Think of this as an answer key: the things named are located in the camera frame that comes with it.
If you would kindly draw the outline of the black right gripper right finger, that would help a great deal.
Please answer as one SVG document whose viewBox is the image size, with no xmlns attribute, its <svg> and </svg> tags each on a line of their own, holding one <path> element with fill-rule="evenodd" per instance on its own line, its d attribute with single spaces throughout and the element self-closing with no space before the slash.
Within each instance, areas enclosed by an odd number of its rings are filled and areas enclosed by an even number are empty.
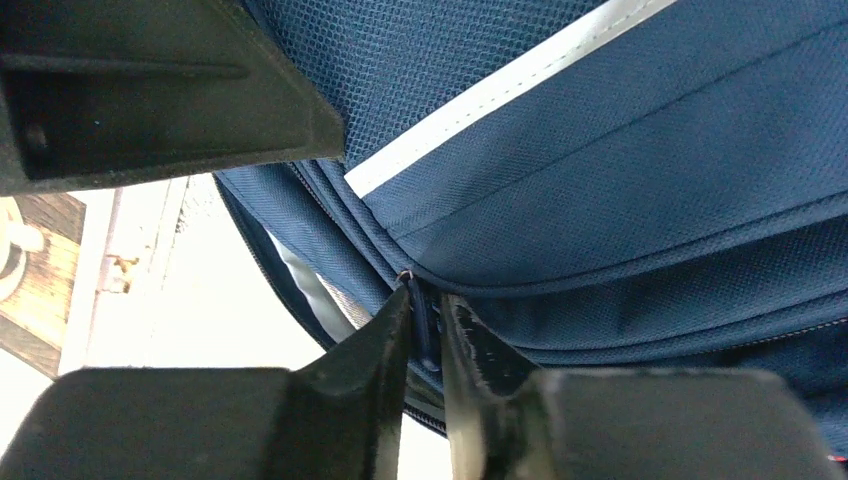
<svg viewBox="0 0 848 480">
<path fill-rule="evenodd" d="M 817 428 L 762 370 L 542 368 L 441 298 L 458 479 L 838 479 Z"/>
</svg>

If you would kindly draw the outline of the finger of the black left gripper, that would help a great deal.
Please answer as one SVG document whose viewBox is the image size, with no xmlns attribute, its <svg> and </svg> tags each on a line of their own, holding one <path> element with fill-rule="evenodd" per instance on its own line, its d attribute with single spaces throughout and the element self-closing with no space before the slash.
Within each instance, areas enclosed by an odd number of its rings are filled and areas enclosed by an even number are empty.
<svg viewBox="0 0 848 480">
<path fill-rule="evenodd" d="M 344 124 L 236 1 L 5 1 L 1 192 L 338 157 Z"/>
</svg>

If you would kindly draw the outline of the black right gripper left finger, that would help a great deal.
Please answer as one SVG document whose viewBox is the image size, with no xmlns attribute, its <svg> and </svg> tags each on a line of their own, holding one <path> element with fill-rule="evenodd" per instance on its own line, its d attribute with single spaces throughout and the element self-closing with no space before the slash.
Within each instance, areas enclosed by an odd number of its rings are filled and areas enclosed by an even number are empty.
<svg viewBox="0 0 848 480">
<path fill-rule="evenodd" d="M 411 343 L 396 290 L 308 366 L 105 368 L 59 378 L 1 460 L 5 479 L 393 479 Z"/>
</svg>

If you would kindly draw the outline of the navy blue student backpack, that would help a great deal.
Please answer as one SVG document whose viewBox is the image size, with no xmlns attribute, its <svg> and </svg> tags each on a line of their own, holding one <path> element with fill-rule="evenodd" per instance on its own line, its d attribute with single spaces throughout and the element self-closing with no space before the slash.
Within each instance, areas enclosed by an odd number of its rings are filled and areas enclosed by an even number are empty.
<svg viewBox="0 0 848 480">
<path fill-rule="evenodd" d="M 756 368 L 847 458 L 843 1 L 249 1 L 346 124 L 218 172 L 321 346 L 411 283 L 410 413 L 444 429 L 442 293 L 545 367 Z"/>
</svg>

